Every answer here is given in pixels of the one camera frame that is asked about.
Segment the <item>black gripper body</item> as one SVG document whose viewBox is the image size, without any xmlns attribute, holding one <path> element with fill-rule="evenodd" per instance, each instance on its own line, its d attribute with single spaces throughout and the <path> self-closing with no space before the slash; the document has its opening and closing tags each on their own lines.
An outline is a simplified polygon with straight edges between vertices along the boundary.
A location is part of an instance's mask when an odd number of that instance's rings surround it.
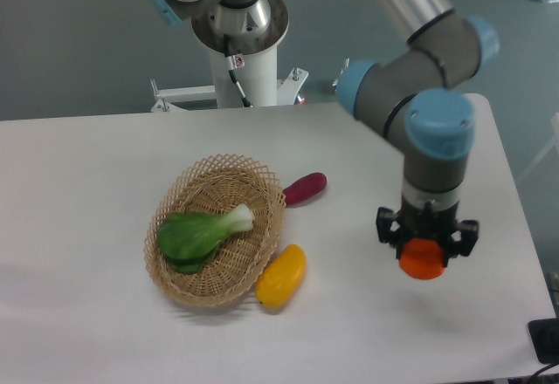
<svg viewBox="0 0 559 384">
<path fill-rule="evenodd" d="M 413 238 L 421 238 L 445 243 L 457 230 L 458 206 L 459 203 L 456 202 L 448 209 L 438 210 L 426 202 L 424 207 L 419 209 L 403 198 L 397 219 L 402 230 L 403 242 L 408 243 Z"/>
</svg>

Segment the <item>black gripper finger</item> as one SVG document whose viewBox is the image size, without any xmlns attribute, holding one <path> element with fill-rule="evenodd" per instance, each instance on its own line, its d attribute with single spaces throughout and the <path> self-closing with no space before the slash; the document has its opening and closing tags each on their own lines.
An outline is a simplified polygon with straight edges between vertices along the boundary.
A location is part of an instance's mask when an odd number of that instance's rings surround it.
<svg viewBox="0 0 559 384">
<path fill-rule="evenodd" d="M 376 231 L 379 241 L 394 249 L 396 260 L 399 260 L 409 242 L 409 231 L 404 226 L 401 212 L 380 207 L 376 213 Z"/>
<path fill-rule="evenodd" d="M 478 241 L 480 224 L 477 220 L 455 220 L 451 228 L 439 240 L 443 251 L 443 266 L 458 256 L 469 257 Z"/>
</svg>

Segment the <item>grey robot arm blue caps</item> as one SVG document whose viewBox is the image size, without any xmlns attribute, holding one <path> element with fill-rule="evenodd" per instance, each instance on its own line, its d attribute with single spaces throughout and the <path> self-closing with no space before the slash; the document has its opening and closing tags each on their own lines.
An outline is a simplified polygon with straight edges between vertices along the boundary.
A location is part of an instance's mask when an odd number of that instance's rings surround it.
<svg viewBox="0 0 559 384">
<path fill-rule="evenodd" d="M 168 24 L 190 21 L 208 49 L 217 105 L 276 106 L 277 46 L 289 18 L 282 0 L 151 0 Z M 468 256 L 474 220 L 459 221 L 459 188 L 473 145 L 475 112 L 456 88 L 499 51 L 492 25 L 459 17 L 448 0 L 380 0 L 408 50 L 387 65 L 351 62 L 338 78 L 339 103 L 404 157 L 401 207 L 380 208 L 379 240 L 409 276 L 439 276 Z"/>
</svg>

